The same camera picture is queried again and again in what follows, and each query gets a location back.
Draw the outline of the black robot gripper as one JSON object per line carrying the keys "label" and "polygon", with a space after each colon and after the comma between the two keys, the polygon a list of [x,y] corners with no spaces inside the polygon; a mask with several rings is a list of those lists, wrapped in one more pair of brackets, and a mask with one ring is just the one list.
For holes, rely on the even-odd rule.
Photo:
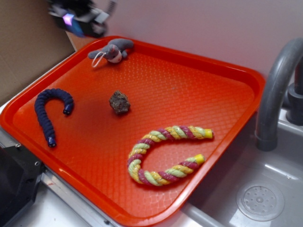
{"label": "black robot gripper", "polygon": [[96,7],[92,0],[49,0],[48,13],[55,24],[78,37],[103,37],[107,32],[106,21],[116,8],[110,0],[106,10]]}

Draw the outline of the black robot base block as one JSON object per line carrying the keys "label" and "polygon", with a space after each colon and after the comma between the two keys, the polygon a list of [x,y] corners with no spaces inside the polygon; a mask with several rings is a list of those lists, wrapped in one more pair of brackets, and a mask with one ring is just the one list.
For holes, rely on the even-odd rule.
{"label": "black robot base block", "polygon": [[0,225],[7,227],[36,200],[44,164],[26,147],[0,149]]}

